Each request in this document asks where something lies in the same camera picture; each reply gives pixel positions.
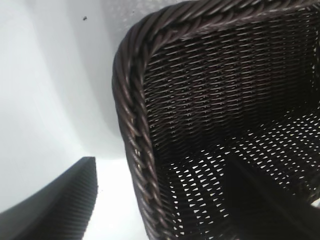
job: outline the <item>wicker basket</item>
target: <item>wicker basket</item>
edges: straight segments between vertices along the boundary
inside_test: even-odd
[[[320,197],[319,9],[189,1],[127,33],[112,87],[151,240],[238,239],[221,184],[229,152],[305,202]]]

